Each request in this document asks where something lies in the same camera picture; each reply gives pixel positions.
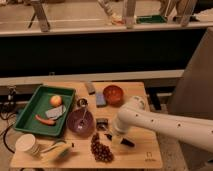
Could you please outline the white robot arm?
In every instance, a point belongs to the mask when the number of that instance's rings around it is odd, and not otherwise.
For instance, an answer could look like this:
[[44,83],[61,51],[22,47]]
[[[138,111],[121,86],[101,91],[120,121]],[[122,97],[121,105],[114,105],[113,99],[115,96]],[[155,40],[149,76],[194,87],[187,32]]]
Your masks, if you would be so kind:
[[165,134],[213,153],[213,120],[146,111],[144,99],[132,96],[112,121],[116,134],[126,134],[131,126]]

